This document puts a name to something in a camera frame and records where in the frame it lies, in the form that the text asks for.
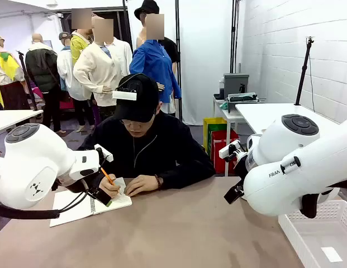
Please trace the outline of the person's left hand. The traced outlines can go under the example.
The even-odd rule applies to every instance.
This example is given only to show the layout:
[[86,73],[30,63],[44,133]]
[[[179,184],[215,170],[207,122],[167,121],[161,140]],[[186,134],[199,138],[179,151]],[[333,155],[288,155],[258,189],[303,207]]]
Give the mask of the person's left hand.
[[157,190],[159,183],[155,176],[139,175],[132,179],[125,187],[126,196],[133,197],[141,192],[151,192]]

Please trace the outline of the grey box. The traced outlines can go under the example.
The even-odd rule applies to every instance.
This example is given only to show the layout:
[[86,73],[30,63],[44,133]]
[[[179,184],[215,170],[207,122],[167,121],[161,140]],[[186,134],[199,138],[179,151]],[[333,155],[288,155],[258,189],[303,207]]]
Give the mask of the grey box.
[[248,88],[249,74],[242,73],[228,73],[224,74],[224,98],[229,94],[239,94],[240,84],[245,84],[245,92]]

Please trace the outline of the grey tray with green items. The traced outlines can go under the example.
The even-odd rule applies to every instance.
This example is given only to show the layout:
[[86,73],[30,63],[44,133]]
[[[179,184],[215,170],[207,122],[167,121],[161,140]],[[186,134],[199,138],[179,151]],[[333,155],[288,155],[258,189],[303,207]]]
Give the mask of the grey tray with green items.
[[229,94],[226,97],[227,101],[227,110],[229,114],[235,114],[237,109],[237,104],[249,104],[249,103],[258,103],[259,98],[255,92],[251,93],[239,93],[239,94]]

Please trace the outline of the yellow green bag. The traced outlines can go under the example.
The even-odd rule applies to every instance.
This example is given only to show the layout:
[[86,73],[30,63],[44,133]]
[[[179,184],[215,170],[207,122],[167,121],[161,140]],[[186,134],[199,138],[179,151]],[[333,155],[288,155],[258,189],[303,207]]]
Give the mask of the yellow green bag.
[[222,117],[203,119],[203,147],[208,155],[211,154],[212,132],[222,131],[223,139],[226,139],[227,121]]

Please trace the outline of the small white table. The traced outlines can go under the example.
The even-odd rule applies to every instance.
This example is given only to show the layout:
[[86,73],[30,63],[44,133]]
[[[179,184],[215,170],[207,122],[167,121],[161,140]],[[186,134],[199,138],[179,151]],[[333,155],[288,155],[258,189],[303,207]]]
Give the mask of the small white table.
[[227,110],[222,109],[220,107],[222,103],[223,103],[223,100],[217,100],[215,97],[213,97],[212,115],[213,117],[222,116],[223,119],[226,121],[226,124],[227,124],[226,146],[228,146],[230,144],[231,127],[233,127],[235,133],[238,133],[239,124],[246,123],[246,121],[239,111],[236,111],[236,112],[233,112],[233,114],[230,114]]

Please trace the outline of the person in black jacket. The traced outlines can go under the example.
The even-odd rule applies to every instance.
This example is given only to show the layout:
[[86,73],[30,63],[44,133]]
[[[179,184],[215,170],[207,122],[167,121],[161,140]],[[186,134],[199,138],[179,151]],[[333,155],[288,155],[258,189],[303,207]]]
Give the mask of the person in black jacket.
[[96,144],[113,154],[103,165],[107,173],[123,178],[155,176],[181,164],[211,164],[190,128],[179,119],[160,112],[145,136],[135,138],[123,123],[110,117],[101,122],[79,147],[92,150]]

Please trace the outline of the mannequin in blue shirt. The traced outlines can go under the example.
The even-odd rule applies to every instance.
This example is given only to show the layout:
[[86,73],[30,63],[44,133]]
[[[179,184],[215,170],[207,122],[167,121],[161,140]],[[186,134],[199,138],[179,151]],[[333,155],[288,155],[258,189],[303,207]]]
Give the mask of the mannequin in blue shirt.
[[165,48],[159,43],[164,40],[164,15],[148,14],[145,17],[146,39],[134,51],[130,73],[143,73],[159,87],[161,110],[174,115],[175,101],[182,97],[181,89],[173,72],[173,62]]

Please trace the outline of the person's left forearm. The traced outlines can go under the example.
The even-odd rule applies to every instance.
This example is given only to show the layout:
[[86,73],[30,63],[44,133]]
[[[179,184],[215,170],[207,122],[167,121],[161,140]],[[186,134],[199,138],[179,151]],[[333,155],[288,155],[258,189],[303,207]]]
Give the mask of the person's left forearm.
[[182,189],[215,175],[211,164],[181,164],[173,170],[158,175],[161,179],[161,189]]

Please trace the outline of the white side table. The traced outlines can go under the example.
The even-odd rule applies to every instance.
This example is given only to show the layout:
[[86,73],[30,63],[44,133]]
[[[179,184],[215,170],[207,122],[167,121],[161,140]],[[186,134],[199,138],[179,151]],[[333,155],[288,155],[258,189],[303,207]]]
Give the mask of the white side table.
[[3,110],[0,111],[0,132],[10,128],[11,126],[41,115],[43,110]]

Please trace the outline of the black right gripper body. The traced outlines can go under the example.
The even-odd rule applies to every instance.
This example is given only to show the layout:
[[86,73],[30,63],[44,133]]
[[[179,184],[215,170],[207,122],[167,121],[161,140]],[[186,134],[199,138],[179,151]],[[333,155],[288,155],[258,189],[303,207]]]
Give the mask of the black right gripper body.
[[242,152],[237,155],[237,161],[234,166],[234,172],[235,174],[240,178],[240,180],[237,182],[236,186],[243,185],[244,179],[246,175],[248,174],[248,170],[246,167],[246,159],[247,159],[248,153]]

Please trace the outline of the mannequin with black hat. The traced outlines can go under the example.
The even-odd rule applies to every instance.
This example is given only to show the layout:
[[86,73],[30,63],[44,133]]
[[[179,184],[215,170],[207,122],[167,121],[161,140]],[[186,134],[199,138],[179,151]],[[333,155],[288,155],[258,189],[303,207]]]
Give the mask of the mannequin with black hat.
[[[137,8],[134,12],[135,17],[140,20],[142,29],[136,38],[136,48],[140,47],[146,41],[146,15],[159,14],[159,6],[154,0],[144,0],[141,7]],[[158,41],[163,48],[165,48],[172,61],[173,73],[177,73],[177,65],[180,62],[180,56],[177,45],[169,38],[165,37],[163,40]]]

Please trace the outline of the large white table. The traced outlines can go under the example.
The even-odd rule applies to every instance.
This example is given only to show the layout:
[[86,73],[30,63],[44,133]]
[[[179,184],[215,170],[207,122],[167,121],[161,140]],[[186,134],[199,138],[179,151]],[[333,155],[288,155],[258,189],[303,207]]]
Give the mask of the large white table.
[[244,117],[250,128],[258,134],[267,129],[277,118],[286,114],[299,114],[313,120],[320,129],[320,134],[328,133],[338,123],[323,117],[304,106],[295,106],[292,103],[258,103],[238,104],[236,109]]

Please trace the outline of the person's right forearm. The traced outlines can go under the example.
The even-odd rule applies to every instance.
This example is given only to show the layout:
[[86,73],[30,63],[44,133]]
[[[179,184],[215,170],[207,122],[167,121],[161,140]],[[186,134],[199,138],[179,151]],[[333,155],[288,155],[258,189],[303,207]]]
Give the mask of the person's right forearm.
[[87,179],[86,182],[89,186],[89,188],[98,188],[101,181],[105,178],[105,174],[102,172],[101,167],[99,167],[98,171],[90,174]]

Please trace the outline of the mannequin in white shirt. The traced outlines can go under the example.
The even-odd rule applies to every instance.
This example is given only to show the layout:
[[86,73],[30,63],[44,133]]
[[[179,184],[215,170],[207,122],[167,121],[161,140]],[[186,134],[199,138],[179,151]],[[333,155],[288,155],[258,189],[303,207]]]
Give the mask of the mannequin in white shirt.
[[91,128],[93,128],[94,117],[88,100],[83,95],[83,88],[73,75],[72,53],[70,49],[71,34],[61,32],[59,34],[59,40],[64,46],[58,53],[57,58],[61,89],[67,91],[73,100],[75,115],[79,123],[76,132],[82,132],[85,128],[85,118]]

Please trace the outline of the mannequin in yellow jacket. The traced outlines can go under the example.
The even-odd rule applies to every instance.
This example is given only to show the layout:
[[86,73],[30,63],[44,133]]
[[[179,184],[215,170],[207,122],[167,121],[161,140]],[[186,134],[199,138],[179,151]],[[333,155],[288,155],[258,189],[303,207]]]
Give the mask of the mannequin in yellow jacket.
[[72,63],[75,65],[82,51],[92,42],[92,10],[90,8],[77,8],[72,10],[70,39]]

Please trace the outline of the white perforated plastic basket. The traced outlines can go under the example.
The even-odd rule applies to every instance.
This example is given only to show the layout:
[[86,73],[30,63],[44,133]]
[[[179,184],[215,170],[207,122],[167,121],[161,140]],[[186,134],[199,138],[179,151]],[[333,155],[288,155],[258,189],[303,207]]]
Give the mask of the white perforated plastic basket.
[[297,211],[278,222],[305,268],[347,268],[346,201],[320,204],[314,219]]

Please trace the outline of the black baseball cap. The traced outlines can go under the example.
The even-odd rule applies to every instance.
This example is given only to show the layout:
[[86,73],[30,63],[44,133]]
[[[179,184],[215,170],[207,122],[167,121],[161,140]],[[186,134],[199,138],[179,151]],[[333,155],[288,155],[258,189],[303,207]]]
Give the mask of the black baseball cap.
[[137,100],[116,100],[115,119],[128,119],[148,122],[159,104],[159,90],[156,81],[143,73],[123,77],[117,88],[125,87],[137,90]]

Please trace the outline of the orange pencil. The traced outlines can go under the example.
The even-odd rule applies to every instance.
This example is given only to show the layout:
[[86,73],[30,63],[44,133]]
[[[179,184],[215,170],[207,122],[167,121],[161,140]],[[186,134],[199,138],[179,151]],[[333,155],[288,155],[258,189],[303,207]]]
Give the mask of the orange pencil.
[[105,178],[101,181],[99,188],[104,190],[109,196],[115,197],[117,194],[120,193],[120,186],[117,186],[114,183],[114,179],[111,178],[110,175],[108,175],[103,168],[101,168],[102,172],[105,174]]

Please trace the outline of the white photo backdrop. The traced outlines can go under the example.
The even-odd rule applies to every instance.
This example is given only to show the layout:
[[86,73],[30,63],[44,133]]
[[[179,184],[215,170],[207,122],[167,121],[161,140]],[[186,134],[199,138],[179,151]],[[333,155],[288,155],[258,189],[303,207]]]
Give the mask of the white photo backdrop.
[[[176,40],[175,0],[154,0],[165,37]],[[212,116],[213,95],[230,71],[232,0],[179,0],[183,121],[201,125]]]

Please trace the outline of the red bag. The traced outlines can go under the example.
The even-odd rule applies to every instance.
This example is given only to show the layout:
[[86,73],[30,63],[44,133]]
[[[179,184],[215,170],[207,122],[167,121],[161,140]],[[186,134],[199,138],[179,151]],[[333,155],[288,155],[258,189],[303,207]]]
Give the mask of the red bag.
[[211,132],[210,157],[217,174],[225,174],[225,160],[219,157],[219,151],[226,146],[226,130]]

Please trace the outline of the magenta bag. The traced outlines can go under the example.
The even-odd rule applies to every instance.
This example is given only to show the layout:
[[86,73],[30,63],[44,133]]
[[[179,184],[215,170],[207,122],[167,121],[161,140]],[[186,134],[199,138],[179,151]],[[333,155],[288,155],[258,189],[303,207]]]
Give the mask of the magenta bag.
[[59,102],[59,108],[61,111],[74,111],[73,99],[70,96],[63,97]]

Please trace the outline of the person's right hand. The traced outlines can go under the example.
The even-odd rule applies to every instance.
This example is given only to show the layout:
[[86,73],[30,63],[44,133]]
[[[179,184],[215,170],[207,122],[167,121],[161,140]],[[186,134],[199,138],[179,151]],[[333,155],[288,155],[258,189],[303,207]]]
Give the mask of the person's right hand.
[[120,186],[115,183],[116,177],[114,174],[108,176],[110,178],[103,176],[99,179],[99,188],[109,195],[110,199],[113,199],[120,193]]

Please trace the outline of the black light stand pole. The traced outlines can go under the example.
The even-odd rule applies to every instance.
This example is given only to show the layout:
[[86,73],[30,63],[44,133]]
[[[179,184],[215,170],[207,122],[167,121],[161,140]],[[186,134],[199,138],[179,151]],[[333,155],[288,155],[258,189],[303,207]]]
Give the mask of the black light stand pole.
[[236,44],[236,21],[238,14],[238,0],[232,0],[232,18],[231,18],[231,45],[230,45],[230,73],[234,72],[235,44]]
[[[177,50],[179,59],[181,57],[180,55],[180,19],[179,19],[179,0],[175,0],[175,35],[176,35],[176,44],[177,44]],[[182,86],[182,77],[181,77],[181,65],[180,61],[177,63],[177,79],[178,79],[178,85]],[[183,120],[183,112],[182,112],[182,98],[178,99],[178,116],[179,120]]]

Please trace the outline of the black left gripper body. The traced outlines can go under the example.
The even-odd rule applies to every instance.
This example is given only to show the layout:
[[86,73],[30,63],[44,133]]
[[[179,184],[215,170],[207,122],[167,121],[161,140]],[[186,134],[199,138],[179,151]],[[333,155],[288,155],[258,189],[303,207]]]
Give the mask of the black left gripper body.
[[81,180],[74,180],[68,175],[62,175],[55,179],[53,183],[53,191],[56,191],[59,187],[66,188],[73,193],[86,191],[86,188]]

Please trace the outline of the mannequin with yellow scarf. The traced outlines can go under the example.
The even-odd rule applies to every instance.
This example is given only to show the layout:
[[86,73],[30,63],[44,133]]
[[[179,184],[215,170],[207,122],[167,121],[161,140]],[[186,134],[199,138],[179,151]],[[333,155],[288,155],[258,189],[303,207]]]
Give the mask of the mannequin with yellow scarf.
[[13,55],[4,49],[0,36],[0,111],[29,109],[24,73]]

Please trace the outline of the mannequin in dark puffer jacket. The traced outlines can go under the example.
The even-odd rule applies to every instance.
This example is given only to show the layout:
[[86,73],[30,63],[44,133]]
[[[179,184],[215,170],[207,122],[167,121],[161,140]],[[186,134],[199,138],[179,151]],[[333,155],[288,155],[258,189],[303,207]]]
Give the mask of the mannequin in dark puffer jacket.
[[64,133],[60,124],[60,76],[57,69],[57,54],[44,44],[42,36],[32,34],[32,44],[25,55],[26,70],[30,79],[44,97],[43,124],[54,126],[54,132]]

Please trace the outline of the mannequin in cream cardigan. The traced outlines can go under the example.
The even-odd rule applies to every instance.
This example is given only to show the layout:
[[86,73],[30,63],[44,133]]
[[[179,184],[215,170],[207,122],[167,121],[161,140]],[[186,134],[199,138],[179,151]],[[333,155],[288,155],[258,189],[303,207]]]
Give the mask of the mannequin in cream cardigan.
[[121,79],[129,75],[131,46],[113,35],[113,22],[98,16],[92,18],[94,41],[86,47],[73,66],[76,80],[90,91],[98,106],[101,120],[116,109],[114,91]]

